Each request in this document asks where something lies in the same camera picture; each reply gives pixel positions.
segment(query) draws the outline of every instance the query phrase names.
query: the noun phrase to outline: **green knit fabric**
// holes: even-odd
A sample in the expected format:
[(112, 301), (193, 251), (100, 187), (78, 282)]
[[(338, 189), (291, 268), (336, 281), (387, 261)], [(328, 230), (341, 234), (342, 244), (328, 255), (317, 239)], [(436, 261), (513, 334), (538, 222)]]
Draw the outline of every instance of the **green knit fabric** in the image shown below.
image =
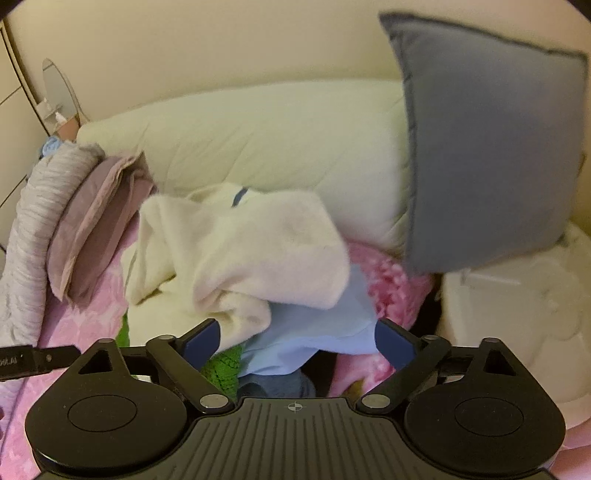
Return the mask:
[[(129, 346), (129, 323), (127, 312), (123, 315), (121, 329), (115, 342), (118, 347)], [(242, 345), (236, 345), (211, 357), (201, 369), (201, 374), (225, 396), (236, 401), (238, 396), (238, 374)]]

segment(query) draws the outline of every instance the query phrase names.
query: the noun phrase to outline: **gray pillow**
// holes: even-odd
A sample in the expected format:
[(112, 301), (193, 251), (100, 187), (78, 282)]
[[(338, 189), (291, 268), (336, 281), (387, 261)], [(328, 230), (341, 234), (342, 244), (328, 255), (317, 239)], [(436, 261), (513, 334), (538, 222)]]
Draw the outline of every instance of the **gray pillow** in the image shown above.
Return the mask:
[(586, 55), (411, 14), (380, 20), (404, 76), (409, 273), (550, 247), (574, 196)]

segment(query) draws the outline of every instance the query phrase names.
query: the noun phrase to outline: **ribbed black plate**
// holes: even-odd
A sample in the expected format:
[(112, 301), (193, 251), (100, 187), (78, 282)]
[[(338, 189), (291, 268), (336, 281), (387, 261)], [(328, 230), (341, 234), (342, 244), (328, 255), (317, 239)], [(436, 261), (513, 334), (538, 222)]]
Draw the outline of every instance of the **ribbed black plate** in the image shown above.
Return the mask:
[[(60, 477), (42, 474), (39, 480)], [(417, 457), (386, 419), (344, 398), (248, 398), (236, 412), (198, 421), (169, 457), (129, 480), (452, 480)], [(539, 472), (534, 480), (552, 476)]]

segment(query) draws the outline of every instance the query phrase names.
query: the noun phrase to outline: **cream blanket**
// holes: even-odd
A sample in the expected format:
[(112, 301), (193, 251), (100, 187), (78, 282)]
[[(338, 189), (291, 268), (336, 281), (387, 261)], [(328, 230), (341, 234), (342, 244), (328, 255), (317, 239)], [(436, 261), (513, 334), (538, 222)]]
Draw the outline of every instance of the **cream blanket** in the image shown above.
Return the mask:
[(131, 345), (214, 317), (222, 351), (269, 326), (267, 301), (338, 301), (348, 252), (316, 194), (248, 191), (232, 207), (240, 190), (224, 183), (142, 205), (138, 239), (121, 261)]

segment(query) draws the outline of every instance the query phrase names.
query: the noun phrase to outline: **beige wall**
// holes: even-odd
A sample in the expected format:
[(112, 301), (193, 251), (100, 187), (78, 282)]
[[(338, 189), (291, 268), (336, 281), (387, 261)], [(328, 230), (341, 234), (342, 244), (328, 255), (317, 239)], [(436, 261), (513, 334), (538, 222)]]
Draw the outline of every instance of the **beige wall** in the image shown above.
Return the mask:
[[(591, 52), (591, 24), (566, 0), (24, 0), (8, 26), (33, 91), (43, 95), (49, 57), (85, 114), (101, 119), (221, 86), (397, 77), (376, 19), (382, 9)], [(591, 161), (579, 183), (575, 217), (591, 233)]]

